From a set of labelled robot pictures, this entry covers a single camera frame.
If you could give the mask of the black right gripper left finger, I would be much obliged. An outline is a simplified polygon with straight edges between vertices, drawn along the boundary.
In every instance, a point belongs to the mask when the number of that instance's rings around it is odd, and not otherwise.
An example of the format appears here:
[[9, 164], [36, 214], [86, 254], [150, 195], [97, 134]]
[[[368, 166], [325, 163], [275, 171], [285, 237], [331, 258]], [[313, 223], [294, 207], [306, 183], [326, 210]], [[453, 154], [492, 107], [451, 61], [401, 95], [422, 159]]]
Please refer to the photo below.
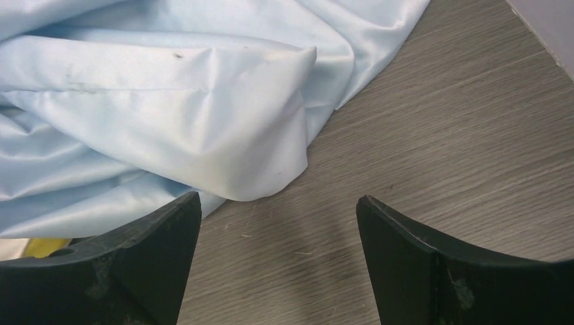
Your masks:
[[198, 240], [200, 197], [48, 257], [1, 263], [2, 324], [175, 324]]

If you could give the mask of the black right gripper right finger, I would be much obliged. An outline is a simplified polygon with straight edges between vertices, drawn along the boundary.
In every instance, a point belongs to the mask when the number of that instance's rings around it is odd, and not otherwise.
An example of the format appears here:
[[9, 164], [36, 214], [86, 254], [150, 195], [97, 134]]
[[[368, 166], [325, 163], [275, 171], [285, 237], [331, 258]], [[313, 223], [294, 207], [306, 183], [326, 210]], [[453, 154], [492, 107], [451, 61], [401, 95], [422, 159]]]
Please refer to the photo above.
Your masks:
[[382, 324], [572, 324], [573, 261], [469, 244], [364, 196], [357, 226]]

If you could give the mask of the white pillow with yellow trim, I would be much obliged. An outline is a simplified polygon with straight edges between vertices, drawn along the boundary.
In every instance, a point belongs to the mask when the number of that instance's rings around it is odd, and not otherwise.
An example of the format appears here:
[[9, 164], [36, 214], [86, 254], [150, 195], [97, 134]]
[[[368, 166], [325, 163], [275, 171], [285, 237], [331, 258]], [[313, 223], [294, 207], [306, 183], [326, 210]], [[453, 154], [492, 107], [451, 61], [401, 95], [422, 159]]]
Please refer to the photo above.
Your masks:
[[19, 238], [1, 239], [1, 261], [23, 257], [42, 258], [67, 247], [69, 238]]

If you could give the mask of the light blue pillowcase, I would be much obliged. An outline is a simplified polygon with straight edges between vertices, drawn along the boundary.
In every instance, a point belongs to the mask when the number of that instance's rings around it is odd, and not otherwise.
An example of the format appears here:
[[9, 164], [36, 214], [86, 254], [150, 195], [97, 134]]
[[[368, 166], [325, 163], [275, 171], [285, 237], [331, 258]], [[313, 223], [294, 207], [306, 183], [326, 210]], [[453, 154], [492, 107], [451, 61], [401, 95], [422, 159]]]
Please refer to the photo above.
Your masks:
[[427, 1], [2, 1], [1, 237], [283, 190]]

